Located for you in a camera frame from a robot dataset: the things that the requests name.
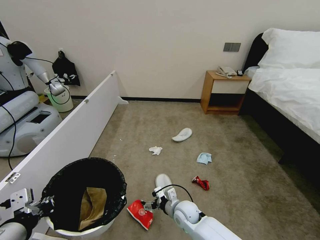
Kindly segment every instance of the black garbage bag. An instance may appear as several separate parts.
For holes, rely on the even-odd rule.
[[[58,58],[52,64],[53,72],[58,74],[59,78],[64,79],[65,85],[80,86],[79,76],[74,63],[66,58],[63,51],[59,51],[58,55]]]
[[[104,188],[107,199],[103,216],[78,230],[81,201],[87,187]],[[42,191],[42,198],[54,196],[54,211],[49,217],[54,229],[82,232],[111,222],[127,203],[127,184],[120,169],[103,158],[84,158],[56,173]]]

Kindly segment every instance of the white bed sheet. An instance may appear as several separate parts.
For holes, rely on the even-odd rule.
[[[249,89],[320,144],[320,69],[257,69]]]

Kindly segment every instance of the white pillow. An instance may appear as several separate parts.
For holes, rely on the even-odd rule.
[[[269,45],[261,68],[320,68],[320,32],[270,28],[262,35]]]

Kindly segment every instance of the wooden nightstand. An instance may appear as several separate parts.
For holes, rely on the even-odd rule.
[[[201,107],[205,114],[238,114],[251,79],[247,75],[231,79],[208,70],[203,83]]]

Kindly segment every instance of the wall socket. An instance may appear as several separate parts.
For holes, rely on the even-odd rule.
[[[224,52],[239,52],[241,43],[225,43]]]

